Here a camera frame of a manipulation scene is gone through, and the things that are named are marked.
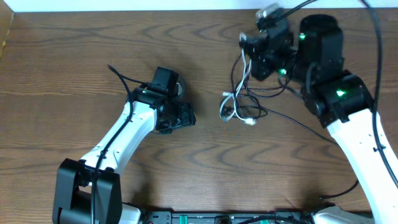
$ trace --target wooden table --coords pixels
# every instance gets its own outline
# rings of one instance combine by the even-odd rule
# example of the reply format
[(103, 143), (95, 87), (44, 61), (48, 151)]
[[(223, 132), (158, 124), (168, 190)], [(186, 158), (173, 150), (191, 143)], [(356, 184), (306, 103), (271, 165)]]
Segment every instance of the wooden table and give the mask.
[[(308, 208), (319, 203), (319, 194), (350, 187), (356, 177), (342, 151), (293, 122), (273, 114), (253, 127), (220, 120), (238, 34), (255, 27), (254, 13), (17, 14), (0, 62), (0, 223), (51, 221), (58, 166), (88, 152), (123, 108), (126, 93), (107, 63), (144, 81), (157, 66), (175, 69), (188, 83), (187, 100), (197, 116), (194, 127), (145, 138), (122, 177), (125, 202), (185, 211), (266, 211)], [(290, 18), (292, 27), (314, 13), (338, 18), (345, 68), (373, 92), (376, 43), (367, 12), (302, 10)], [(398, 149), (398, 9), (379, 15), (380, 113)], [(328, 136), (290, 93), (261, 102)], [(330, 201), (345, 210), (369, 210), (361, 187)]]

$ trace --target white cable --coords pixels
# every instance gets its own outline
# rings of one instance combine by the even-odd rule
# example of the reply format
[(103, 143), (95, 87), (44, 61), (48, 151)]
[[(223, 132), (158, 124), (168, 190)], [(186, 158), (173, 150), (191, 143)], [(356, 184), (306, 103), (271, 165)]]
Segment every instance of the white cable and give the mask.
[[(242, 53), (242, 61), (243, 61), (242, 80), (241, 80), (241, 82), (239, 83), (238, 87), (235, 89), (236, 95), (234, 95), (233, 93), (229, 93), (229, 92), (223, 92), (223, 96), (225, 96), (225, 99), (223, 100), (223, 102), (222, 102), (221, 105), (220, 105), (220, 117), (221, 117), (221, 119), (223, 119), (223, 120), (225, 120), (225, 121), (229, 121), (231, 118), (233, 118), (234, 115), (236, 115), (237, 118), (239, 118), (240, 120), (244, 121), (246, 124), (255, 125), (255, 124), (256, 124), (256, 119), (253, 119), (253, 118), (242, 118), (242, 117), (240, 117), (239, 114), (238, 114), (237, 106), (236, 106), (236, 97), (238, 97), (239, 92), (240, 92), (241, 89), (242, 89), (243, 82), (246, 80), (246, 78), (248, 77), (248, 75), (249, 75), (250, 72), (251, 72), (251, 60), (249, 61), (249, 68), (248, 68), (248, 70), (246, 71), (246, 57), (245, 57), (245, 53), (244, 53), (244, 50), (243, 50), (243, 49), (242, 49), (241, 53)], [(225, 105), (225, 103), (226, 103), (229, 99), (231, 99), (231, 98), (232, 98), (233, 101), (234, 101), (234, 110), (233, 110), (233, 112), (232, 112), (229, 116), (227, 116), (226, 118), (223, 118), (223, 117), (221, 116), (221, 114), (222, 114), (224, 105)]]

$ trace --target wood grain surface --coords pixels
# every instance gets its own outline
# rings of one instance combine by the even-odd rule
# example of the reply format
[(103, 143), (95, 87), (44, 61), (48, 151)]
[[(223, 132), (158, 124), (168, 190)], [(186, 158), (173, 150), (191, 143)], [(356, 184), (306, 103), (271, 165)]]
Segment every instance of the wood grain surface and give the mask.
[[(398, 9), (380, 9), (384, 69), (380, 113), (398, 148)], [(188, 84), (197, 125), (148, 135), (122, 176), (125, 202), (177, 211), (308, 208), (356, 177), (342, 151), (270, 114), (253, 127), (223, 123), (238, 34), (255, 11), (68, 12), (17, 14), (0, 62), (0, 223), (51, 222), (57, 168), (78, 160), (119, 117), (126, 94), (107, 63), (149, 81), (157, 66)], [(345, 32), (345, 68), (374, 90), (376, 44), (363, 9), (302, 10), (336, 16)], [(272, 86), (270, 78), (258, 86)], [(290, 93), (261, 103), (328, 136)], [(330, 200), (369, 210), (361, 187)]]

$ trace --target white wall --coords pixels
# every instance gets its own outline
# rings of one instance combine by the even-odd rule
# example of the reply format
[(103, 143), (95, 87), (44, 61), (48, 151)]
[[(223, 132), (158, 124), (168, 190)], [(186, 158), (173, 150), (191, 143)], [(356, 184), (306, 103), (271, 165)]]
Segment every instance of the white wall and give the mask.
[[(273, 2), (284, 8), (303, 0), (4, 0), (14, 12), (260, 9)], [(368, 0), (373, 7), (398, 7), (398, 0)], [(319, 0), (313, 8), (362, 7), (358, 0)]]

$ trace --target green led indicator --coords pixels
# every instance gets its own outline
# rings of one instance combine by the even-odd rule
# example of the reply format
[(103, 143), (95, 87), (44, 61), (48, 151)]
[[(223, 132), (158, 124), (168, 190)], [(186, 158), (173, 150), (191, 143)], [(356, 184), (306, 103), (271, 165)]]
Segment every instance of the green led indicator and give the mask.
[(304, 33), (300, 33), (300, 35), (298, 37), (300, 38), (300, 40), (304, 40), (305, 39), (305, 34)]
[(286, 75), (287, 70), (282, 68), (282, 69), (279, 70), (279, 73), (280, 73), (281, 75)]
[(343, 96), (344, 94), (346, 94), (346, 92), (341, 91), (341, 90), (337, 90), (336, 93), (338, 96)]

